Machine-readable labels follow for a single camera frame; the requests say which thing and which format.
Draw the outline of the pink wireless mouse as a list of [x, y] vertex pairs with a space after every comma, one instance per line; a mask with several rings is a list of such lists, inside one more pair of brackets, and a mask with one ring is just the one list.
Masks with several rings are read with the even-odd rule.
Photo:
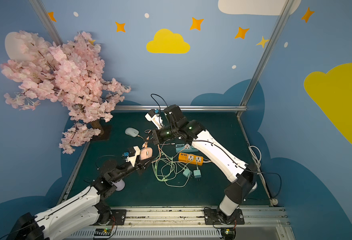
[[143, 148], [140, 151], [140, 161], [148, 160], [153, 157], [153, 149], [152, 148]]

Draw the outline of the lilac wireless mouse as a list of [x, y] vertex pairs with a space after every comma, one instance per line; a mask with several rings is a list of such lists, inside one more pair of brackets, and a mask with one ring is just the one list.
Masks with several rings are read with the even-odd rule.
[[125, 188], [126, 184], [125, 184], [124, 180], [120, 180], [118, 182], [115, 182], [114, 185], [116, 186], [116, 191], [119, 192]]

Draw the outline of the teal charger with green cable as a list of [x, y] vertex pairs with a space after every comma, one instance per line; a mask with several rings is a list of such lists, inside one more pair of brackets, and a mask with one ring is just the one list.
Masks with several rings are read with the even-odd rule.
[[187, 179], [190, 178], [192, 175], [192, 171], [189, 169], [184, 169], [183, 170], [183, 176], [186, 177]]

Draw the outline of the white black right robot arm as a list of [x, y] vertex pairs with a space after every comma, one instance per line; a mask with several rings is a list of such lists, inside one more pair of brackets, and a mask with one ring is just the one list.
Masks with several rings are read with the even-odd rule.
[[165, 125], [160, 111], [151, 109], [145, 118], [156, 128], [149, 133], [150, 142], [160, 145], [168, 140], [180, 139], [199, 150], [211, 160], [227, 177], [230, 185], [217, 214], [222, 220], [228, 220], [242, 204], [246, 196], [256, 188], [257, 168], [240, 160], [217, 142], [210, 132], [196, 120], [189, 121], [177, 105], [164, 109], [168, 121]]

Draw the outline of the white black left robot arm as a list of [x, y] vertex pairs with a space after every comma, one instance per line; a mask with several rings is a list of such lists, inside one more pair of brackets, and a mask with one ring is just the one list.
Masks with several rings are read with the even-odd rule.
[[94, 224], [115, 221], [111, 207], [104, 201], [117, 190], [117, 182], [133, 172], [143, 172], [153, 158], [137, 159], [134, 164], [118, 165], [108, 160], [99, 168], [99, 176], [79, 194], [44, 212], [19, 217], [7, 240], [63, 240], [74, 232]]

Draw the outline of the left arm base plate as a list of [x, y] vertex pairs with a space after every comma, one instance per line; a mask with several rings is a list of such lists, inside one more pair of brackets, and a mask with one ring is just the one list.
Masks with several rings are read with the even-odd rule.
[[126, 209], [110, 209], [100, 214], [94, 226], [123, 226], [127, 215]]

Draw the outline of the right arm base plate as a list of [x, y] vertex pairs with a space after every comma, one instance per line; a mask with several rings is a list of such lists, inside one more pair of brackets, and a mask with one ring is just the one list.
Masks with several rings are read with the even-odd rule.
[[243, 212], [240, 209], [227, 216], [219, 209], [203, 208], [204, 220], [206, 225], [244, 225], [245, 220]]

